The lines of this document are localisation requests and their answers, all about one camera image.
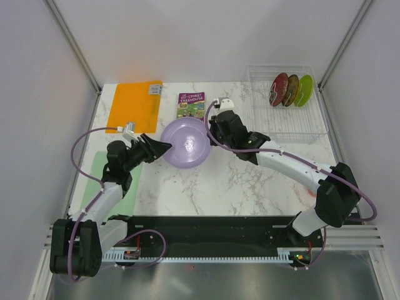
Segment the purple plastic plate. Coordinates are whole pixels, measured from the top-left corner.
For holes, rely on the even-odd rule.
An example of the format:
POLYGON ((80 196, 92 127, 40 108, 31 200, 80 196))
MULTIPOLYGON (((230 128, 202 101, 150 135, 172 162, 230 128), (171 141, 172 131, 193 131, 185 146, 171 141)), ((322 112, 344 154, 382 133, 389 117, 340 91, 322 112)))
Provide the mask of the purple plastic plate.
POLYGON ((206 127, 201 120, 194 117, 182 117, 172 121, 162 132, 161 141, 172 145, 163 158, 179 169, 200 165, 211 152, 206 127))

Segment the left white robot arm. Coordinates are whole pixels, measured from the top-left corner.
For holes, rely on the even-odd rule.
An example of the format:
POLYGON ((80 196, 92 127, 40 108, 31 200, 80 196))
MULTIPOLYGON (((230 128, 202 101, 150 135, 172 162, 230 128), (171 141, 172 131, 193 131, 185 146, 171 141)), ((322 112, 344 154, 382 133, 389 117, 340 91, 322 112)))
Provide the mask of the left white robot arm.
POLYGON ((100 190, 86 207, 52 227, 50 270, 65 274, 73 283, 95 276, 103 253, 115 244, 130 246, 137 239, 134 227, 118 219, 106 220, 112 208, 128 193, 131 171, 142 163, 152 163, 172 148, 172 144, 151 139, 146 134, 132 138, 131 144, 113 141, 107 145, 107 162, 98 181, 100 190))

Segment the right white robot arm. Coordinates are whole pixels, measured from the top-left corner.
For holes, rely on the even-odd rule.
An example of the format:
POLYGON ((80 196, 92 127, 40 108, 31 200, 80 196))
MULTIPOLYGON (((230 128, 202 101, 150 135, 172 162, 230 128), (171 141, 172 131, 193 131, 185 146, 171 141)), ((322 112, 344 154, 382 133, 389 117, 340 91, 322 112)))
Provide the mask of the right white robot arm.
POLYGON ((340 228, 360 200, 347 164, 318 164, 291 154, 270 137, 248 131, 232 110, 211 116, 206 129, 213 146, 223 147, 242 161, 277 171, 316 194, 315 205, 300 212, 286 230, 287 241, 293 246, 302 245, 311 233, 325 226, 340 228))

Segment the red floral plate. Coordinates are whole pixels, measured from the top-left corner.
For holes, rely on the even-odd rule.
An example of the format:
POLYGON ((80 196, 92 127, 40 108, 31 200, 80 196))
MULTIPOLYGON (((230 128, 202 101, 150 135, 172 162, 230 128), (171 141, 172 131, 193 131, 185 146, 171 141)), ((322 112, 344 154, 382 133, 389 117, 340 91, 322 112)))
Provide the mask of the red floral plate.
POLYGON ((282 102, 288 88, 288 80, 289 76, 282 72, 273 81, 269 96, 271 106, 275 107, 282 102))

